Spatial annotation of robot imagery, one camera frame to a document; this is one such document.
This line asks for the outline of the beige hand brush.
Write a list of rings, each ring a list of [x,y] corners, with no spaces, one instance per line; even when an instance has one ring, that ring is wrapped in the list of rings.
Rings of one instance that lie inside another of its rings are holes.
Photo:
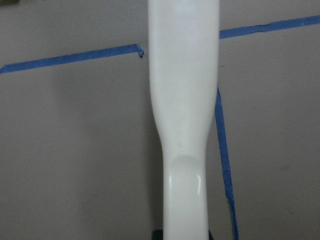
[[[217,95],[220,2],[148,2],[150,96],[163,157],[163,238],[209,238],[206,149]]]

